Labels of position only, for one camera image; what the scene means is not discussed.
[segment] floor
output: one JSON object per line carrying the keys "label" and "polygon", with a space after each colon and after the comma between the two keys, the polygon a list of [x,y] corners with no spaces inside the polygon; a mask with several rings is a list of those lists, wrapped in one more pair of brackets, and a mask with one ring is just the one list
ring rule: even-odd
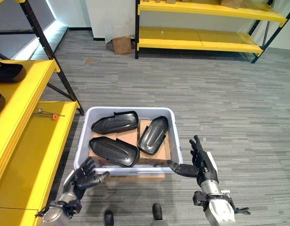
{"label": "floor", "polygon": [[[133,53],[115,55],[93,41],[91,31],[69,31],[57,57],[85,110],[171,108],[184,162],[191,163],[188,140],[198,134],[218,165],[221,188],[231,190],[237,207],[250,208],[251,216],[235,216],[239,226],[290,226],[290,51],[270,48],[254,65],[249,56],[211,52],[135,60]],[[50,82],[62,87],[56,75]],[[66,100],[46,88],[42,99],[56,98]],[[51,198],[60,196],[73,169],[83,120],[76,114]],[[102,226],[110,209],[115,226],[148,226],[158,202],[171,226],[208,226],[202,208],[193,205],[197,190],[194,179],[174,174],[160,183],[102,184],[86,191],[69,225]]]}

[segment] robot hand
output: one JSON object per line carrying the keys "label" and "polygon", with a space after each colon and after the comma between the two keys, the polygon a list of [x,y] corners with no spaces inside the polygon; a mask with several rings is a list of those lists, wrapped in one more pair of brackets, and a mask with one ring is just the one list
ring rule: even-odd
{"label": "robot hand", "polygon": [[66,178],[63,193],[58,201],[51,202],[44,210],[37,213],[42,217],[41,226],[66,226],[69,219],[79,213],[85,190],[102,183],[109,172],[95,175],[95,164],[91,157],[82,163],[80,168],[73,170]]}
{"label": "robot hand", "polygon": [[197,179],[197,184],[202,191],[196,191],[193,202],[196,206],[204,208],[209,223],[213,226],[236,225],[234,214],[243,213],[249,215],[248,208],[236,208],[229,190],[221,190],[217,177],[217,166],[210,152],[205,152],[197,135],[195,141],[190,140],[192,151],[192,163],[178,164],[169,160],[169,167],[177,174],[184,177]]}

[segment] plastic bin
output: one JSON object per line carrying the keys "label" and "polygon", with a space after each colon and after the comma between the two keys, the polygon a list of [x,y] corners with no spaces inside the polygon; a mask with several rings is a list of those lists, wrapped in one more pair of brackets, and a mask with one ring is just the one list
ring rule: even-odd
{"label": "plastic bin", "polygon": [[[183,163],[182,152],[179,144],[178,133],[175,124],[175,117],[172,110],[165,107],[91,107],[85,115],[85,121],[81,131],[78,150],[75,155],[74,168],[77,169],[89,156],[89,141],[92,138],[92,124],[103,117],[112,116],[114,112],[135,111],[140,120],[153,120],[159,116],[165,116],[169,123],[169,145],[171,160]],[[169,167],[151,166],[151,165],[134,165],[132,168],[123,168],[120,166],[101,166],[97,164],[97,173],[109,171],[113,176],[128,175],[152,175],[161,173],[173,173]]]}

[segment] brown cardboard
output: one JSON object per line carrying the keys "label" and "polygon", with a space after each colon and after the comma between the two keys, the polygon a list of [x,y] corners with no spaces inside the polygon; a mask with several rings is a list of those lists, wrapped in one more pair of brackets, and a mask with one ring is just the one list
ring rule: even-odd
{"label": "brown cardboard", "polygon": [[[108,137],[110,139],[116,140],[120,139],[124,142],[127,142],[131,145],[137,146],[137,129],[133,129],[130,131],[122,132],[122,133],[109,133],[106,135],[102,135],[99,133],[92,133],[92,137]],[[95,162],[99,163],[101,166],[113,166],[114,164],[108,162],[106,159],[97,156],[92,149],[89,150],[89,156],[91,156]]]}
{"label": "brown cardboard", "polygon": [[108,182],[161,182],[165,179],[165,174],[157,175],[141,175],[141,176],[111,176],[105,179],[104,183]]}
{"label": "brown cardboard", "polygon": [[219,0],[220,5],[230,8],[239,8],[243,0]]}
{"label": "brown cardboard", "polygon": [[[150,120],[141,120],[140,137],[142,136],[145,128],[149,126],[150,123],[151,123]],[[170,154],[169,136],[167,132],[162,145],[159,147],[159,150],[155,155],[149,155],[140,151],[139,164],[166,165],[167,160],[169,159],[171,159],[171,154]]]}
{"label": "brown cardboard", "polygon": [[131,37],[124,36],[112,40],[115,54],[131,53]]}

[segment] black shoe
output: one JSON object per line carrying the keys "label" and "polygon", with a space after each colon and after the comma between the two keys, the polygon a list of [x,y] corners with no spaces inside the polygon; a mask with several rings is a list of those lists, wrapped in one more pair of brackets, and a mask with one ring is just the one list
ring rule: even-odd
{"label": "black shoe", "polygon": [[162,208],[158,203],[154,203],[152,206],[152,213],[154,220],[162,220],[163,219],[163,213]]}
{"label": "black shoe", "polygon": [[110,210],[105,211],[104,223],[105,223],[105,226],[113,226],[114,225],[113,212],[111,212]]}

